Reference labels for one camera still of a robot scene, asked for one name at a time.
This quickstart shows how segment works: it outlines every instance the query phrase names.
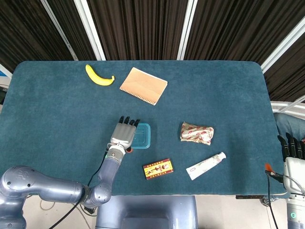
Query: black curtain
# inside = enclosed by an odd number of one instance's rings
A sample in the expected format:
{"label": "black curtain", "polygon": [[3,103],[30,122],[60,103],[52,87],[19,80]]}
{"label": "black curtain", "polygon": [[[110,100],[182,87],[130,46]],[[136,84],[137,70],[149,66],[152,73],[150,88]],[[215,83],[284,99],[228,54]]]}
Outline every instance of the black curtain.
{"label": "black curtain", "polygon": [[262,64],[304,16],[304,0],[198,0],[184,59]]}
{"label": "black curtain", "polygon": [[88,0],[107,60],[175,60],[187,0]]}
{"label": "black curtain", "polygon": [[293,102],[305,95],[305,34],[264,75],[270,100]]}
{"label": "black curtain", "polygon": [[48,0],[48,3],[80,61],[96,60],[87,33],[73,0]]}
{"label": "black curtain", "polygon": [[0,63],[13,72],[25,60],[73,60],[39,0],[1,0]]}

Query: table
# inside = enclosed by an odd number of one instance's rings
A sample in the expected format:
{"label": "table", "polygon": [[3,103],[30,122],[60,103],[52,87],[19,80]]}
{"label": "table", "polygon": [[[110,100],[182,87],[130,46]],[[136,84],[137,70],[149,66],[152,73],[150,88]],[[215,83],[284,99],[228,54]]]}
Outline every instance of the table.
{"label": "table", "polygon": [[[102,87],[85,71],[90,64]],[[156,106],[119,90],[132,67],[168,81]],[[235,61],[22,62],[0,114],[0,173],[28,165],[87,183],[121,115],[151,126],[151,146],[125,155],[114,195],[261,195],[264,164],[283,171],[280,144],[261,68]],[[183,121],[215,129],[210,146],[181,142]],[[194,181],[186,168],[215,154],[227,158]],[[146,180],[142,166],[170,158],[174,172]],[[285,192],[272,181],[272,193]]]}

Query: red wire tip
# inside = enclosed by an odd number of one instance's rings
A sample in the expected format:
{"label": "red wire tip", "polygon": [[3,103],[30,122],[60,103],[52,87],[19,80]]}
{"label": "red wire tip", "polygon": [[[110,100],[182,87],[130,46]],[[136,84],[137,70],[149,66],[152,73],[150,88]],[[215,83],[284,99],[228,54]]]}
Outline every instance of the red wire tip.
{"label": "red wire tip", "polygon": [[271,167],[271,165],[269,163],[265,164],[265,170],[268,171],[268,172],[274,172],[272,167]]}

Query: notebook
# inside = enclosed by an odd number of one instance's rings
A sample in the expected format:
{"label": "notebook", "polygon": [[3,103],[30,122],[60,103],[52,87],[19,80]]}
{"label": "notebook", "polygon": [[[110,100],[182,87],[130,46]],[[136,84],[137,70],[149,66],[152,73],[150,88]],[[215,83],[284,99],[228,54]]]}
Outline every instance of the notebook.
{"label": "notebook", "polygon": [[167,81],[132,68],[120,90],[155,106],[166,86]]}

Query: black cable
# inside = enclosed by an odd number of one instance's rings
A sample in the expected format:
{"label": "black cable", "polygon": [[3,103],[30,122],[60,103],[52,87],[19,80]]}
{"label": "black cable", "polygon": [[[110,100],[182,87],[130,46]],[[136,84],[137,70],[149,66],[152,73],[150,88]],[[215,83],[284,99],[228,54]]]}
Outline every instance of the black cable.
{"label": "black cable", "polygon": [[275,227],[276,227],[276,229],[278,229],[277,224],[276,224],[276,220],[275,220],[275,216],[274,216],[273,211],[272,211],[271,201],[270,201],[270,179],[269,179],[269,175],[268,174],[266,174],[266,175],[267,175],[267,179],[268,179],[268,205],[269,205],[269,208],[270,208],[270,211],[271,211],[271,214],[272,214],[272,218],[273,218]]}
{"label": "black cable", "polygon": [[74,209],[76,209],[76,207],[80,204],[80,202],[82,201],[83,197],[85,195],[85,190],[82,189],[82,194],[81,194],[81,198],[79,199],[79,201],[70,209],[70,211],[67,212],[66,215],[64,215],[60,220],[58,220],[52,227],[50,227],[49,229],[53,229],[54,227],[56,227],[58,224],[60,224],[68,215],[70,215],[71,212],[73,212]]}
{"label": "black cable", "polygon": [[81,210],[83,211],[83,213],[85,213],[87,216],[97,217],[97,215],[90,215],[90,214],[88,214],[88,213],[82,208],[81,205],[80,205],[80,207],[81,207]]}
{"label": "black cable", "polygon": [[87,184],[88,187],[89,187],[89,185],[90,185],[90,183],[91,183],[93,177],[95,176],[95,174],[97,174],[98,171],[101,169],[101,166],[102,166],[102,164],[103,164],[103,162],[104,162],[104,159],[105,159],[105,157],[106,157],[107,152],[108,152],[108,149],[106,149],[106,151],[105,151],[105,153],[104,153],[104,156],[103,156],[102,162],[101,162],[101,164],[100,164],[100,167],[99,167],[99,168],[95,171],[95,173],[93,173],[93,175],[91,176],[91,178],[90,178],[90,180],[89,180],[89,182],[88,182],[88,184]]}

